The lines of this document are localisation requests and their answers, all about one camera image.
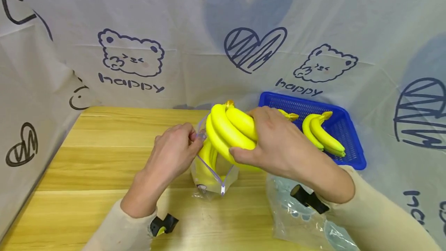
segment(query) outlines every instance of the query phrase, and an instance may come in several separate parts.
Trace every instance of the black clip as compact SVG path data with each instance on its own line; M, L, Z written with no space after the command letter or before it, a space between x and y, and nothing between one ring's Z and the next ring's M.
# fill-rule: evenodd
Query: black clip
M291 190L290 195L304 206L306 207L310 206L311 208L316 210L320 215L329 210L329 207L326 206L323 202L321 202L319 198L317 198L315 192L308 194L308 192L306 192L306 190L303 189L303 187L300 186L300 184L296 185L293 188L293 190Z
M150 232L152 232L153 236L169 234L173 232L178 222L179 220L170 214L167 214L164 220L161 220L158 216L156 216L150 224Z

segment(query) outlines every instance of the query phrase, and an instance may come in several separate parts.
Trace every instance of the blue plastic basket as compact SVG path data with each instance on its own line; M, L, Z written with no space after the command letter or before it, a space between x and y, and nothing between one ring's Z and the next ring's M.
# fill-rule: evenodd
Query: blue plastic basket
M299 118L294 121L294 124L300 130L302 130L302 122L308 114L332 111L333 115L324 122L322 127L345 147L346 155L341 158L329 153L327 154L338 165L349 165L356 170L363 170L367 166L358 134L356 134L355 127L348 112L343 108L272 92L264 92L260 95L259 107L265 105L282 109L287 113L299 114Z

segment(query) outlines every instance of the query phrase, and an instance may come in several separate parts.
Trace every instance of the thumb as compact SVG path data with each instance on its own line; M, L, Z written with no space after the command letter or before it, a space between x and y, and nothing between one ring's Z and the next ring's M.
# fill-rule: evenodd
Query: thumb
M253 165L255 163L254 152L255 150L244 148L229 148L229 153L234 157L235 162L241 164Z
M203 147L203 139L200 136L197 136L196 139L191 143L191 145L188 148L190 156L192 157L197 156L202 147Z

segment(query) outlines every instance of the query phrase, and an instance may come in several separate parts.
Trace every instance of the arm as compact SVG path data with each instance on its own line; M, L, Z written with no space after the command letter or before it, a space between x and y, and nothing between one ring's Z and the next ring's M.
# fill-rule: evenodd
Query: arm
M202 139L191 124L177 125L157 136L148 162L82 250L150 250L153 235L148 227L156 217L156 202L201 148Z
M408 213L367 184L351 167L339 167L276 109L251 112L258 142L252 151L232 148L234 159L312 188L362 251L440 250Z
M330 210L327 219L347 230L362 251L378 250L440 250L426 230L414 218L384 195L373 189L350 166L341 166L355 186L351 200L343 203L327 201L320 193L320 199ZM336 184L321 183L315 192L331 190L337 192Z

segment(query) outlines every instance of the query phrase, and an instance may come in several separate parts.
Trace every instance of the hand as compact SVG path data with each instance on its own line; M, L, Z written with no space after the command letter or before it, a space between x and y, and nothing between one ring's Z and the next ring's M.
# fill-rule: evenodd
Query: hand
M152 154L136 174L121 201L121 209L133 218L151 215L161 194L189 168L202 146L202 139L189 123L176 125L156 136Z
M184 173L203 147L190 123L169 128L161 136L156 136L155 146L143 171L161 175L159 178L170 183Z
M344 203L354 196L350 175L278 110L258 107L249 114L256 125L257 146L253 150L231 148L235 161L299 181L328 201Z

